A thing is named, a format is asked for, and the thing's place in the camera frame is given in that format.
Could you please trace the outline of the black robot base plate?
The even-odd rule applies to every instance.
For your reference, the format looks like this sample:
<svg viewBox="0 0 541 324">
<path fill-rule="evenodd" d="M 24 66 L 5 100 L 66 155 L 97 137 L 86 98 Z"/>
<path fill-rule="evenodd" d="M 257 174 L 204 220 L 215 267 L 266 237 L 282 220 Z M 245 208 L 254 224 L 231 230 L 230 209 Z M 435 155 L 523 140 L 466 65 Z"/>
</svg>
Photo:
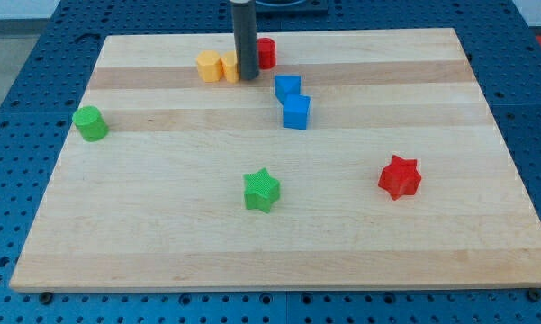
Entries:
<svg viewBox="0 0 541 324">
<path fill-rule="evenodd" d="M 258 14 L 324 14 L 329 0 L 256 0 Z"/>
</svg>

